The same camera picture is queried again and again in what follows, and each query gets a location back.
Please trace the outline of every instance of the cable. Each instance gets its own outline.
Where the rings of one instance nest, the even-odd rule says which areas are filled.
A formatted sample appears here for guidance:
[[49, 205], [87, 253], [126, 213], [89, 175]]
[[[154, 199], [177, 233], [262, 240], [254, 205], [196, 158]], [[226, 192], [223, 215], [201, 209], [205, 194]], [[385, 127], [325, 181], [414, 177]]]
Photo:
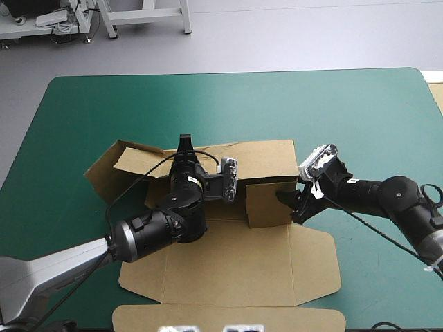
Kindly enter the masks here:
[[36, 330], [51, 316], [54, 311], [56, 311], [74, 292], [81, 286], [83, 283], [98, 269], [98, 267], [101, 265], [101, 263], [105, 260], [106, 256], [109, 254], [109, 250], [106, 250], [106, 252], [99, 258], [97, 263], [91, 268], [89, 272], [86, 273], [84, 278], [80, 280], [64, 297], [62, 297], [47, 313], [44, 314], [42, 318], [39, 319], [35, 325], [33, 325], [28, 332], [36, 332]]
[[109, 217], [110, 215], [110, 211], [111, 208], [122, 198], [124, 197], [124, 195], [126, 195], [126, 193], [128, 193], [128, 191], [130, 191], [131, 188], [133, 188], [133, 186], [135, 186], [137, 183], [139, 183], [140, 181], [142, 181], [146, 176], [148, 176], [149, 174], [151, 174], [157, 167], [161, 166], [163, 163], [165, 163], [167, 160], [171, 159], [172, 157], [178, 156], [180, 154], [189, 154], [189, 153], [195, 153], [195, 154], [204, 154], [205, 156], [211, 157], [218, 165], [220, 165], [220, 162], [217, 160], [217, 158], [215, 158], [212, 154], [209, 154], [208, 152], [205, 151], [200, 151], [200, 150], [185, 150], [185, 151], [180, 151], [180, 152], [175, 152], [173, 154], [171, 154], [170, 156], [164, 158], [161, 162], [159, 162], [157, 165], [153, 166], [153, 168], [151, 168], [149, 171], [147, 171], [146, 173], [144, 173], [142, 176], [139, 176], [136, 180], [134, 180], [131, 185], [126, 188], [120, 195], [117, 196], [116, 199], [114, 199], [111, 204], [108, 205], [106, 211], [105, 211], [105, 220], [108, 224], [109, 227], [109, 232], [111, 233], [111, 241], [114, 240], [114, 227], [112, 226], [112, 222], [111, 219]]
[[[327, 201], [329, 201], [330, 203], [332, 203], [333, 205], [335, 205], [337, 208], [339, 208], [340, 210], [344, 211], [344, 213], [349, 214], [352, 218], [360, 221], [364, 226], [366, 226], [367, 228], [369, 228], [370, 230], [372, 230], [373, 232], [376, 232], [378, 235], [380, 235], [381, 237], [383, 237], [384, 239], [388, 240], [390, 243], [392, 243], [394, 246], [406, 251], [408, 254], [414, 256], [415, 258], [417, 258], [418, 260], [420, 260], [422, 263], [428, 265], [428, 262], [426, 261], [426, 258], [416, 254], [415, 252], [413, 252], [411, 249], [408, 249], [407, 247], [403, 246], [402, 244], [400, 244], [399, 242], [395, 241], [394, 239], [391, 239], [388, 235], [384, 234], [382, 231], [376, 229], [374, 226], [370, 225], [368, 222], [364, 221], [362, 218], [360, 218], [359, 216], [356, 216], [355, 214], [353, 214], [352, 212], [346, 210], [343, 206], [339, 205], [338, 203], [336, 203], [335, 201], [331, 200], [329, 197], [323, 195], [323, 198], [326, 199]], [[442, 279], [443, 281], [443, 273], [440, 272], [438, 269], [434, 268], [434, 272], [440, 277], [440, 279]]]
[[[75, 14], [77, 13], [77, 9], [79, 7], [80, 7], [80, 0], [77, 0], [77, 6], [75, 7], [75, 10], [73, 10], [73, 13], [69, 14], [69, 19], [67, 21], [52, 24], [49, 26], [44, 26], [44, 28], [50, 28], [52, 26], [52, 29], [53, 29], [51, 31], [51, 41], [52, 42], [54, 42], [56, 44], [67, 44], [70, 42], [74, 42], [75, 40], [78, 39], [78, 37], [80, 36], [80, 22], [78, 21]], [[77, 22], [77, 34], [73, 38], [73, 36], [70, 32], [72, 31], [75, 22]], [[68, 34], [68, 35], [67, 36], [60, 35], [60, 36], [57, 36], [57, 38], [55, 38], [55, 35], [54, 35], [55, 29], [59, 30], [61, 33]]]
[[398, 325], [396, 325], [394, 323], [390, 323], [390, 322], [376, 323], [376, 324], [374, 324], [373, 327], [371, 327], [370, 332], [374, 332], [378, 327], [383, 326], [383, 325], [393, 327], [396, 331], [404, 332], [404, 330], [400, 326], [398, 326]]
[[[374, 324], [373, 327], [371, 327], [370, 332], [375, 332], [377, 328], [379, 328], [380, 326], [390, 326], [393, 327], [395, 330], [390, 330], [390, 331], [398, 331], [398, 332], [406, 332], [405, 330], [403, 330], [400, 326], [391, 323], [391, 322], [380, 322], [380, 323], [376, 323]], [[424, 331], [424, 332], [430, 332], [428, 329], [419, 329], [417, 331]]]

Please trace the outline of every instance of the cart wheel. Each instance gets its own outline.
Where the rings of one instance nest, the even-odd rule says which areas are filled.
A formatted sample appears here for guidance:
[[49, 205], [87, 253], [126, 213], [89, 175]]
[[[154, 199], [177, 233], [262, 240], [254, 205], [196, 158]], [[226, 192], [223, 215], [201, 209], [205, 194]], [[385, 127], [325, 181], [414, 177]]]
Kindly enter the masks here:
[[15, 23], [18, 26], [22, 26], [22, 25], [24, 25], [26, 23], [26, 17], [25, 16], [16, 17], [14, 20], [15, 20]]

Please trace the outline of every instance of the white label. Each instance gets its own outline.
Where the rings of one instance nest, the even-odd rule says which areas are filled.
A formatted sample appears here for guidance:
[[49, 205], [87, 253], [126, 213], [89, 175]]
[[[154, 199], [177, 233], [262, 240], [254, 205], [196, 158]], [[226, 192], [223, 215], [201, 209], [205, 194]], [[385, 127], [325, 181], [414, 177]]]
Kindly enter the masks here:
[[200, 182], [196, 178], [193, 178], [191, 176], [188, 176], [188, 181], [191, 181], [191, 182], [195, 183], [196, 185], [200, 185]]

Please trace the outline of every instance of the cardboard flap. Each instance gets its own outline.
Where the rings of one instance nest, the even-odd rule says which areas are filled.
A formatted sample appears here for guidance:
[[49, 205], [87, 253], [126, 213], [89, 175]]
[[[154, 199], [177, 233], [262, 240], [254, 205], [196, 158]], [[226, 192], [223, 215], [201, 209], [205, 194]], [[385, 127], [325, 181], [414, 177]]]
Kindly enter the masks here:
[[208, 225], [194, 243], [124, 263], [120, 285], [162, 303], [219, 306], [295, 306], [340, 288], [334, 240], [324, 232]]
[[97, 194], [106, 202], [112, 202], [123, 190], [129, 187], [135, 175], [114, 168], [126, 148], [150, 151], [157, 154], [161, 150], [134, 142], [118, 140], [84, 173]]
[[229, 324], [263, 324], [266, 332], [344, 332], [344, 316], [310, 308], [217, 307], [192, 304], [119, 306], [112, 315], [116, 332], [157, 332], [160, 326], [197, 325], [222, 332]]
[[296, 305], [337, 292], [341, 278], [332, 235], [294, 224], [289, 238]]
[[[237, 142], [231, 144], [196, 147], [214, 155], [219, 160], [230, 156], [238, 161], [239, 179], [268, 178], [274, 176], [297, 176], [298, 168], [295, 147], [292, 140], [265, 140], [259, 142]], [[161, 159], [175, 150], [165, 150], [162, 155], [151, 151], [126, 149], [114, 165], [116, 169], [135, 174], [144, 174]], [[197, 157], [208, 173], [215, 173], [214, 161], [204, 155]], [[172, 161], [168, 161], [152, 173], [153, 177], [169, 174]]]
[[277, 191], [296, 189], [295, 182], [262, 183], [246, 186], [246, 213], [251, 228], [271, 227], [291, 223], [292, 209], [277, 199]]

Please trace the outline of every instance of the white equipment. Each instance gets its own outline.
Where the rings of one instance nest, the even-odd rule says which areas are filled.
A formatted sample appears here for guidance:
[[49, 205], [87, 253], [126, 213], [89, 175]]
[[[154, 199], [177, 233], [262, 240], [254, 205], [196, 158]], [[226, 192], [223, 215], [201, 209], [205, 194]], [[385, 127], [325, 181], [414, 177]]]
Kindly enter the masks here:
[[51, 24], [65, 22], [67, 20], [68, 10], [63, 9], [58, 10], [57, 12], [52, 12], [50, 14], [37, 16], [37, 19], [35, 20], [35, 25], [39, 27], [49, 26]]

